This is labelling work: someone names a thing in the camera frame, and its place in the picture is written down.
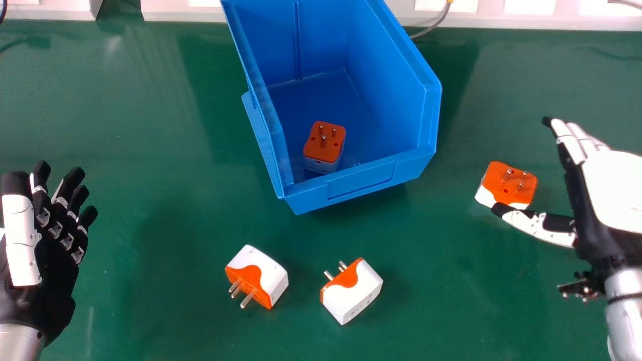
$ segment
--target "silver forearm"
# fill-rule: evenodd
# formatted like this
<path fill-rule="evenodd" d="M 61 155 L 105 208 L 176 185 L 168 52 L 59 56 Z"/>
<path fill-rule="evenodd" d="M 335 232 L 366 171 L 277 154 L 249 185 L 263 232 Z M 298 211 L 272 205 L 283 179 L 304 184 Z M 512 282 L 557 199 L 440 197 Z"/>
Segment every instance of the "silver forearm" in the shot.
<path fill-rule="evenodd" d="M 642 269 L 619 271 L 604 287 L 611 360 L 642 361 Z"/>
<path fill-rule="evenodd" d="M 37 361 L 44 348 L 38 330 L 20 324 L 0 324 L 0 355 L 3 361 Z"/>

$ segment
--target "green table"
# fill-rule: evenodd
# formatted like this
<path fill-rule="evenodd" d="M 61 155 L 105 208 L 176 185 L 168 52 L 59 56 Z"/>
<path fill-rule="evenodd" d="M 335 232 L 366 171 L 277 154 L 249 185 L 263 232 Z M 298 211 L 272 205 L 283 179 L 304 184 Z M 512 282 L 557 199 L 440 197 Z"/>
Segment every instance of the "green table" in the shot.
<path fill-rule="evenodd" d="M 145 23 L 106 1 L 98 22 L 0 26 L 0 172 L 82 165 L 101 212 L 74 319 L 43 360 L 607 360 L 605 302 L 555 289 L 586 264 L 473 196 L 499 160 L 538 176 L 534 208 L 570 213 L 543 115 L 642 153 L 642 34 L 438 29 L 418 46 L 444 86 L 423 176 L 295 216 L 225 25 Z M 289 272 L 271 312 L 227 293 L 246 243 Z M 339 327 L 322 272 L 359 256 L 383 290 Z"/>

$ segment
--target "orange and white plug adapter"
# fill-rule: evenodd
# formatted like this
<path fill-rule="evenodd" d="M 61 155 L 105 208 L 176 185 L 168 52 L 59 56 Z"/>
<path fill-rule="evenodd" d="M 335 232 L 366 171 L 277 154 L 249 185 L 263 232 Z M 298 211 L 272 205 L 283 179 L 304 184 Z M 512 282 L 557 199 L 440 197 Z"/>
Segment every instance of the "orange and white plug adapter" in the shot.
<path fill-rule="evenodd" d="M 225 274 L 232 286 L 229 292 L 235 298 L 239 292 L 247 294 L 241 302 L 245 308 L 251 300 L 271 310 L 288 287 L 288 273 L 265 253 L 245 245 L 225 266 Z"/>
<path fill-rule="evenodd" d="M 343 154 L 344 142 L 345 128 L 325 121 L 315 122 L 303 148 L 306 169 L 319 174 L 335 172 Z"/>
<path fill-rule="evenodd" d="M 321 289 L 321 303 L 343 326 L 379 295 L 383 279 L 361 257 L 349 266 L 339 261 L 339 271 L 336 277 L 323 272 L 330 282 Z"/>
<path fill-rule="evenodd" d="M 481 179 L 475 199 L 487 207 L 500 202 L 526 209 L 533 200 L 537 178 L 500 162 L 490 162 Z"/>

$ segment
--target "robotic hand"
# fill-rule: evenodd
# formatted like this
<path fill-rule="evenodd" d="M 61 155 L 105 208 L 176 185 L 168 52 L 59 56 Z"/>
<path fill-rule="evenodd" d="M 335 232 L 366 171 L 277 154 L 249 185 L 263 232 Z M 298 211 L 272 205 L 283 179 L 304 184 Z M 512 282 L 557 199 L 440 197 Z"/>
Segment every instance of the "robotic hand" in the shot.
<path fill-rule="evenodd" d="M 53 196 L 46 181 L 51 168 L 7 173 L 0 180 L 4 231 L 0 232 L 0 355 L 3 361 L 38 360 L 74 313 L 71 292 L 78 264 L 87 252 L 87 230 L 98 215 L 80 213 L 89 196 L 74 168 Z"/>
<path fill-rule="evenodd" d="M 497 203 L 492 212 L 541 240 L 575 248 L 592 269 L 558 286 L 584 302 L 605 295 L 613 361 L 642 360 L 642 157 L 611 150 L 577 124 L 544 118 L 557 138 L 574 218 Z"/>

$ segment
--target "blue plastic bin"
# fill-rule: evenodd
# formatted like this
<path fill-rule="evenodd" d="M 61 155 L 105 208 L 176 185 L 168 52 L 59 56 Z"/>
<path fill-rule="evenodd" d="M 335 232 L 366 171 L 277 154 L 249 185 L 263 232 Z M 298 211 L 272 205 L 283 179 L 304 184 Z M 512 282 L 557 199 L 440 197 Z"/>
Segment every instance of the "blue plastic bin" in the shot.
<path fill-rule="evenodd" d="M 223 0 L 243 104 L 277 197 L 296 214 L 416 179 L 442 88 L 382 0 Z M 315 121 L 345 127 L 337 172 L 304 169 Z"/>

